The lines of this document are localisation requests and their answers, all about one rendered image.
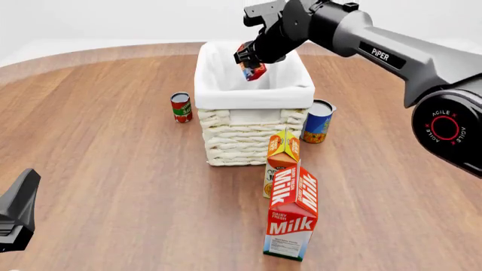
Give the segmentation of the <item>white woven basket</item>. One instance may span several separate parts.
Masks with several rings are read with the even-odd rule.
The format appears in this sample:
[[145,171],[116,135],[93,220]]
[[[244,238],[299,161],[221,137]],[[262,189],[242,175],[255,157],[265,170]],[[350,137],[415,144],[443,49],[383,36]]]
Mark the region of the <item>white woven basket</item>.
[[207,163],[211,166],[257,166],[266,163],[270,137],[288,130],[300,136],[307,108],[273,110],[274,120],[257,120],[261,111],[241,110],[246,119],[235,123],[234,110],[198,110]]

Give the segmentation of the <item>red and blue butter box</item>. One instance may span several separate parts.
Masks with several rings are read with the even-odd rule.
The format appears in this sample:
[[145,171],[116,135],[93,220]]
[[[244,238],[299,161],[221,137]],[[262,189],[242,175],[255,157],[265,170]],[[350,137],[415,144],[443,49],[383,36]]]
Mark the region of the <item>red and blue butter box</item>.
[[[246,45],[250,46],[251,51],[254,53],[254,45],[253,45],[252,41],[245,42],[243,44],[246,44]],[[240,65],[240,67],[241,67],[242,72],[244,74],[244,77],[247,81],[256,81],[267,71],[267,68],[266,68],[265,64],[263,64],[262,62],[261,62],[261,67],[259,67],[257,69],[247,69],[247,68],[243,67],[243,65]]]

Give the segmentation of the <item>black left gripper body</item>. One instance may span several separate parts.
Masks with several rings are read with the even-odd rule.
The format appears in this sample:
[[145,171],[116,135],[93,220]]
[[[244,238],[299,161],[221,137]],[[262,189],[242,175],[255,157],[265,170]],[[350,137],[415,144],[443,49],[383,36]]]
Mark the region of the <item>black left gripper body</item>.
[[0,215],[0,253],[26,250],[33,234],[26,225]]

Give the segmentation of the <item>orange juice carton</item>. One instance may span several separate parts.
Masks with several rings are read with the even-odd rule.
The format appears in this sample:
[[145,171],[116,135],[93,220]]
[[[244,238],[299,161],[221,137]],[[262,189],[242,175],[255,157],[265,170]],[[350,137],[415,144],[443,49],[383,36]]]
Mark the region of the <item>orange juice carton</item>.
[[295,166],[300,159],[300,140],[288,129],[272,135],[268,144],[263,197],[270,198],[277,171]]

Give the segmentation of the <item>red tomato sauce can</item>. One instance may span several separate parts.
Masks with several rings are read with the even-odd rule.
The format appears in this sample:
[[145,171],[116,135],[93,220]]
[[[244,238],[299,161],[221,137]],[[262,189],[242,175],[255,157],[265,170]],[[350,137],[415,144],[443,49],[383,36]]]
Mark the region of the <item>red tomato sauce can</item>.
[[187,123],[193,118],[190,96],[186,92],[177,92],[171,96],[171,105],[175,121]]

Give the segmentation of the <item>red and white milk carton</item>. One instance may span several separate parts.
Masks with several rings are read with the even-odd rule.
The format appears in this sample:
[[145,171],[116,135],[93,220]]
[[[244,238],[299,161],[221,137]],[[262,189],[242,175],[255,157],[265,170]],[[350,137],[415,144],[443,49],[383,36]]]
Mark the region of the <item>red and white milk carton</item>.
[[300,164],[275,173],[263,253],[302,261],[317,225],[318,180]]

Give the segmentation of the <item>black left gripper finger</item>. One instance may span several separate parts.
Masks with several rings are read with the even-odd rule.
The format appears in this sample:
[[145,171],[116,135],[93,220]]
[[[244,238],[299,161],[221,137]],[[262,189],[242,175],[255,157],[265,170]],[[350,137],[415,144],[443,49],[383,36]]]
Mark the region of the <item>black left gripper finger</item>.
[[41,176],[25,169],[9,189],[0,196],[0,221],[13,221],[29,230],[35,229],[35,198]]

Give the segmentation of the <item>blue printed food can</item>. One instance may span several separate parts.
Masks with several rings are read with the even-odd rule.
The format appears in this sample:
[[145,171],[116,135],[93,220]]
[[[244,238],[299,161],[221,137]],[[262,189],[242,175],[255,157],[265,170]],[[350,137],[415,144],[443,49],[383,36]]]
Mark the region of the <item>blue printed food can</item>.
[[327,101],[315,99],[308,111],[300,138],[310,144],[320,144],[328,134],[331,118],[337,108]]

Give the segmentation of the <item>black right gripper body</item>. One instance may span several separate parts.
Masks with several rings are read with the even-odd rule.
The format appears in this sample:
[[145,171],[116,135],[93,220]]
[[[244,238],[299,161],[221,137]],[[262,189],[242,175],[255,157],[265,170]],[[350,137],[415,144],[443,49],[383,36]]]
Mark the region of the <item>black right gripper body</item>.
[[251,51],[250,46],[242,44],[233,55],[235,63],[243,65],[247,69],[257,69],[261,67],[261,63],[256,55]]

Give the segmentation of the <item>white cloth basket liner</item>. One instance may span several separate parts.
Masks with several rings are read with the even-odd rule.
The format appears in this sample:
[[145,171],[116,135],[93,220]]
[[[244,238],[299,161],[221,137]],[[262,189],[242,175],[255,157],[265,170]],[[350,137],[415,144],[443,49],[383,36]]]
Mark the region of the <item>white cloth basket liner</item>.
[[281,110],[310,108],[315,87],[296,51],[267,65],[247,81],[233,54],[238,41],[208,42],[200,48],[194,75],[194,101],[199,110],[227,110],[234,125],[279,121]]

